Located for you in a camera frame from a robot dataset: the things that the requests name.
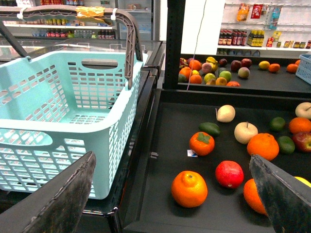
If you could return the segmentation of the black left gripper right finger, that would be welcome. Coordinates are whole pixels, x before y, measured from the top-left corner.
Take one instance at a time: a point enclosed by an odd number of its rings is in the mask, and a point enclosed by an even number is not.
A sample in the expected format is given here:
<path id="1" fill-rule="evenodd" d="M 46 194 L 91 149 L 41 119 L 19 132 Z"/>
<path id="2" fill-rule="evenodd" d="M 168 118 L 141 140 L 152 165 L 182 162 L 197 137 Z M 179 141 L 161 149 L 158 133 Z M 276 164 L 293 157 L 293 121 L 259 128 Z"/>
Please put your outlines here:
<path id="1" fill-rule="evenodd" d="M 311 231 L 311 188 L 260 155 L 249 168 L 276 233 Z"/>

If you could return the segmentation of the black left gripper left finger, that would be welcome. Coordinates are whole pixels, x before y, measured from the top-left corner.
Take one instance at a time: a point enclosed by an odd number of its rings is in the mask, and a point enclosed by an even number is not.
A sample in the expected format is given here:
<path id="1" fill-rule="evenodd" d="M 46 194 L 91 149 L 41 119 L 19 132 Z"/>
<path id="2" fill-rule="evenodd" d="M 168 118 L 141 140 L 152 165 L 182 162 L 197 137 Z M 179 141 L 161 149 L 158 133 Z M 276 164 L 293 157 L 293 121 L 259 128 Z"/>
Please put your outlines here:
<path id="1" fill-rule="evenodd" d="M 96 155 L 89 151 L 0 215 L 2 233 L 73 233 L 88 200 Z"/>

